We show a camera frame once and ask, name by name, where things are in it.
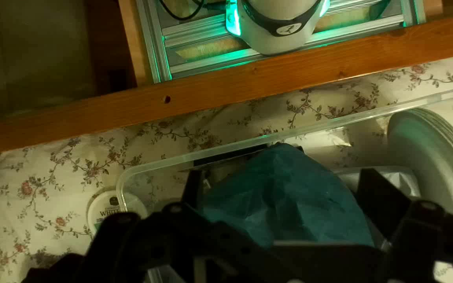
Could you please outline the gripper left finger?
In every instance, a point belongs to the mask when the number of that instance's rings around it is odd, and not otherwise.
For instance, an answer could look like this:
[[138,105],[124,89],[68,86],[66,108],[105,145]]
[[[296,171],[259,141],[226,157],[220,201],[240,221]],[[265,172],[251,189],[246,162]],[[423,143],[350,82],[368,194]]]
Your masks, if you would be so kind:
[[185,201],[145,219],[134,212],[103,220],[78,270],[78,283],[160,283],[158,268],[176,265],[194,283],[194,260],[212,261],[211,283],[277,283],[278,258],[225,223],[212,223]]

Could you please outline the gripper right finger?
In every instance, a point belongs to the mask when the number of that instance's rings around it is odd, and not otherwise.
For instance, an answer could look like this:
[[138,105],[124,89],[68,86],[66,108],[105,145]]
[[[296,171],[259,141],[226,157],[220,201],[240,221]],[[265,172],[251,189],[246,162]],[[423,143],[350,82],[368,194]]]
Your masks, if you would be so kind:
[[439,283],[437,262],[453,267],[453,214],[424,199],[410,199],[377,170],[360,171],[355,194],[363,213],[390,241],[377,283]]

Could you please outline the clear plastic container box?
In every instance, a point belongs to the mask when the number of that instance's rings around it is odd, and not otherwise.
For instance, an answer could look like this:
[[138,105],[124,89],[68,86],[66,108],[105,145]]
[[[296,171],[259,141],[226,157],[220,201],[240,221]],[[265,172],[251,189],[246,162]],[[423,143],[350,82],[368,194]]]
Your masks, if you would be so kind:
[[[284,134],[268,134],[170,160],[138,165],[121,175],[117,192],[121,198],[128,192],[136,195],[146,206],[148,216],[162,211],[169,204],[185,201],[205,218],[199,205],[212,186],[232,175],[261,151],[278,143],[287,143],[335,173],[354,197],[360,171],[373,168],[410,199],[423,199],[413,171],[397,164],[388,148],[390,117],[413,108],[435,111],[453,126],[453,91],[436,93],[296,128]],[[277,283],[377,283],[376,272],[391,243],[365,217],[373,246],[277,241],[264,247],[232,228],[278,258],[277,268],[270,268],[270,272],[278,275]],[[196,259],[193,265],[195,280],[206,281],[203,272],[212,278],[215,267],[212,261]],[[452,265],[437,262],[434,276],[439,283],[453,281]]]

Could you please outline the white round jar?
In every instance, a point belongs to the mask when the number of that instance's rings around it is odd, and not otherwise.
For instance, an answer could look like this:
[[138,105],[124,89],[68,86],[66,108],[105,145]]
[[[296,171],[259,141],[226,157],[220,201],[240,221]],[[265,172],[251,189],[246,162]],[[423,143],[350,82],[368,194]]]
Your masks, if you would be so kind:
[[105,191],[93,198],[87,208],[87,224],[92,235],[99,230],[103,220],[116,213],[129,211],[144,218],[149,215],[143,202],[132,193],[119,197],[116,191]]

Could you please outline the stack of white plates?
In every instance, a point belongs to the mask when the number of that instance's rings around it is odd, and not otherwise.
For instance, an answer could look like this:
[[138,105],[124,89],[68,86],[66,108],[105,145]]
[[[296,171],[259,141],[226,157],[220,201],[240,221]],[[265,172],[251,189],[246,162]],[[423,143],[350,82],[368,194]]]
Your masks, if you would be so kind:
[[393,114],[387,133],[393,159],[413,171],[421,198],[453,213],[453,126],[435,111],[413,108]]

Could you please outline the teal plastic bag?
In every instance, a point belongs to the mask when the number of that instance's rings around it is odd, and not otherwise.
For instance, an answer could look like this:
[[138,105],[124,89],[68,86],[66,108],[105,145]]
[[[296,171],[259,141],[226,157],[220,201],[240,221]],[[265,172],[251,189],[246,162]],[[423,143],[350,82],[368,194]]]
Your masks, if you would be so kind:
[[275,144],[212,186],[199,205],[260,246],[277,241],[373,246],[352,191],[332,171],[287,143]]

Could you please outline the floral bed sheet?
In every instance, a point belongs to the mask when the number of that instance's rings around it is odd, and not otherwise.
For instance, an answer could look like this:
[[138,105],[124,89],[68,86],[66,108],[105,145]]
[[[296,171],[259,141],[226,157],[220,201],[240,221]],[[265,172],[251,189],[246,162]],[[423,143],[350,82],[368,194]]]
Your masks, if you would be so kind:
[[134,165],[453,90],[453,58],[0,154],[0,283],[86,250],[87,209]]

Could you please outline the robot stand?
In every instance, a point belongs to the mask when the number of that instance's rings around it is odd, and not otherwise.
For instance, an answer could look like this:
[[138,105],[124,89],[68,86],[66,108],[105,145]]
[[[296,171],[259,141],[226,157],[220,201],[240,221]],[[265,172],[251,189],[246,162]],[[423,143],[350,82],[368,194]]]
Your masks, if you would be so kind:
[[[263,59],[230,34],[224,14],[201,11],[180,22],[158,0],[117,0],[137,86],[170,81]],[[303,48],[422,24],[442,17],[444,0],[331,0]]]

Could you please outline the brown wooden bed rail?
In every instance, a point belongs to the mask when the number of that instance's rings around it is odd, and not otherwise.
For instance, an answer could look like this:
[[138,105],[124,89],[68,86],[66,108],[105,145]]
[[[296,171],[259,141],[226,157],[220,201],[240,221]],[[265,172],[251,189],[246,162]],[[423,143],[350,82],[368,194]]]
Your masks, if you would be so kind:
[[453,17],[0,119],[0,153],[453,57]]

